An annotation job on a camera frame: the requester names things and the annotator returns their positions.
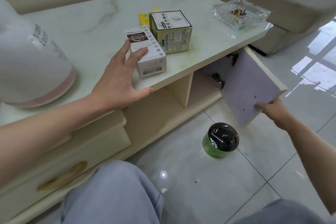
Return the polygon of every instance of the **gold handle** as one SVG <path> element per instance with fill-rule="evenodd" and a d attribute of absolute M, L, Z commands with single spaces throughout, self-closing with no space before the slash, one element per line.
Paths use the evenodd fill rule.
<path fill-rule="evenodd" d="M 79 162 L 78 164 L 74 165 L 68 172 L 58 178 L 53 178 L 46 183 L 40 185 L 37 188 L 37 191 L 44 191 L 44 190 L 52 190 L 61 187 L 62 185 L 68 183 L 69 181 L 73 180 L 77 175 L 79 175 L 87 166 L 87 161 Z"/>

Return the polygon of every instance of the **gray pants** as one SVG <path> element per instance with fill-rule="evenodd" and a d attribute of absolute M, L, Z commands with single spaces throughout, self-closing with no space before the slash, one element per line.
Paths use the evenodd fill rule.
<path fill-rule="evenodd" d="M 159 224 L 163 197 L 136 166 L 114 161 L 99 168 L 62 202 L 64 224 Z M 277 200 L 235 224 L 324 224 L 308 208 Z"/>

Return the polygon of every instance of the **barcode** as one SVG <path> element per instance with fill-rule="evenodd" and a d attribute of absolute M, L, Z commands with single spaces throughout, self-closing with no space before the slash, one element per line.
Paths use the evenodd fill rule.
<path fill-rule="evenodd" d="M 152 74 L 152 73 L 156 73 L 156 72 L 159 72 L 159 71 L 162 71 L 162 66 L 159 66 L 159 67 L 156 67 L 156 68 L 152 68 L 152 69 L 145 70 L 145 71 L 143 72 L 143 75 Z"/>

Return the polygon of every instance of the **open shelf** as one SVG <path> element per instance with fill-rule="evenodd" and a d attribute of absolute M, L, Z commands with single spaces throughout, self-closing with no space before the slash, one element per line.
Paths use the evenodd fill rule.
<path fill-rule="evenodd" d="M 123 109 L 132 145 L 112 156 L 126 159 L 222 97 L 208 79 L 194 72 L 187 107 L 164 87 Z"/>

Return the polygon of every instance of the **ashtray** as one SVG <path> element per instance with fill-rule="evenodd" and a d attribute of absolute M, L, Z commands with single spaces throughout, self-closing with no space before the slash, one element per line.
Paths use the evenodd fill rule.
<path fill-rule="evenodd" d="M 270 11 L 246 0 L 232 0 L 213 6 L 213 16 L 235 30 L 259 24 L 270 15 Z"/>

